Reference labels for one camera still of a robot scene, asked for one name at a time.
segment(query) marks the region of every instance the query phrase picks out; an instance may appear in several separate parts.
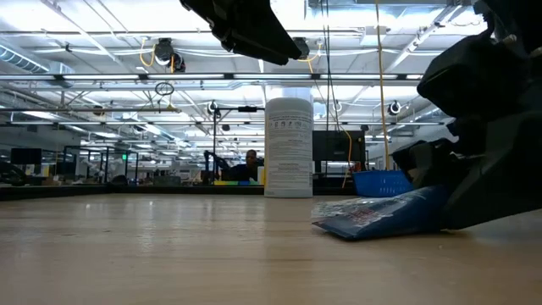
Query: black monitor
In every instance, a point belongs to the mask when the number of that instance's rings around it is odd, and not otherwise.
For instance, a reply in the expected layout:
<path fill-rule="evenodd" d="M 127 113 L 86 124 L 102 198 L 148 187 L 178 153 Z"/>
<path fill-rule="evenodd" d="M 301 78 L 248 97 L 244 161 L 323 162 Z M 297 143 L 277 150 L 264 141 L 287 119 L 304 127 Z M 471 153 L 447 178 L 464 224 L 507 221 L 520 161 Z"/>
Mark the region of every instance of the black monitor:
<path fill-rule="evenodd" d="M 41 164 L 41 149 L 11 148 L 11 164 Z"/>
<path fill-rule="evenodd" d="M 348 131 L 352 138 L 350 161 L 365 162 L 365 131 Z M 312 132 L 313 161 L 348 161 L 350 140 L 344 131 Z"/>

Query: label on container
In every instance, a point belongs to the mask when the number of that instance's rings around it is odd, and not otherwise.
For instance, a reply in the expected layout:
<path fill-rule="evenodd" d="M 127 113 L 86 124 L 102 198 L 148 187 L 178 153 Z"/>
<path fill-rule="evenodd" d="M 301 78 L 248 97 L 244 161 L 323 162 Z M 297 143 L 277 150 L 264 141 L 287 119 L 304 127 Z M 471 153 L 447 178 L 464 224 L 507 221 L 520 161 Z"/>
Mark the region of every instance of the label on container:
<path fill-rule="evenodd" d="M 312 115 L 283 110 L 266 122 L 266 188 L 312 188 Z"/>

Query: wooden table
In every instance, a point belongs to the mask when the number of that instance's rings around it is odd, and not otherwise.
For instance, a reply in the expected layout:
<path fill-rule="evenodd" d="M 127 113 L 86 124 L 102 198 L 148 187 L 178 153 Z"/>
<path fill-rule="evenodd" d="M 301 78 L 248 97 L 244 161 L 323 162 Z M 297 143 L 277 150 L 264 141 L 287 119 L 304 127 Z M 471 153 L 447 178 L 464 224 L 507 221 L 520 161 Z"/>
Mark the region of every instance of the wooden table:
<path fill-rule="evenodd" d="M 0 203 L 2 304 L 542 304 L 542 213 L 344 242 L 313 201 L 104 195 Z"/>

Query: blue basket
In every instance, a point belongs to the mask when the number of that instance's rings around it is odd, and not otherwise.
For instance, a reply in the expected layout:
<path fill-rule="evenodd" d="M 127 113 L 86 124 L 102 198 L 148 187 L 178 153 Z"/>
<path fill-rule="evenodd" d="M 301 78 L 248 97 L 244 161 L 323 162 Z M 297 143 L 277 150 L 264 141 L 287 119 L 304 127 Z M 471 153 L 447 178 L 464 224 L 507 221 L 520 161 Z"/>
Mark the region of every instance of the blue basket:
<path fill-rule="evenodd" d="M 400 170 L 354 173 L 354 182 L 357 195 L 362 197 L 393 197 L 414 189 Z"/>

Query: man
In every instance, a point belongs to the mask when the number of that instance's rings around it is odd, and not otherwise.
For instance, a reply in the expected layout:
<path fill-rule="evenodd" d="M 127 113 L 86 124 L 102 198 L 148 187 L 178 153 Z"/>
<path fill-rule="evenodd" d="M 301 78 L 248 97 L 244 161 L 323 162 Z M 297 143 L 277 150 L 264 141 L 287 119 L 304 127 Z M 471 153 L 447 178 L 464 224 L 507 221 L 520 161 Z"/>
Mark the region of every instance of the man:
<path fill-rule="evenodd" d="M 231 168 L 230 178 L 236 181 L 249 181 L 251 178 L 257 181 L 257 167 L 259 162 L 257 160 L 257 153 L 251 149 L 246 152 L 245 156 L 246 164 L 239 164 Z"/>

